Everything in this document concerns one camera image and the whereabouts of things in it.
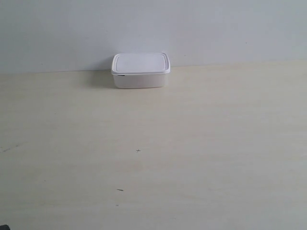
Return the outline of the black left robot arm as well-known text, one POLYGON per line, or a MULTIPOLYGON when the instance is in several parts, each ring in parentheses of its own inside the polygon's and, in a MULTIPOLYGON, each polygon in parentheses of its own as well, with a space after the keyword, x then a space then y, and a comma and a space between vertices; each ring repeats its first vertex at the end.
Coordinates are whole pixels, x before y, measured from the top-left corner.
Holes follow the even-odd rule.
POLYGON ((11 230, 11 229, 7 224, 5 224, 5 225, 0 225, 0 230, 11 230))

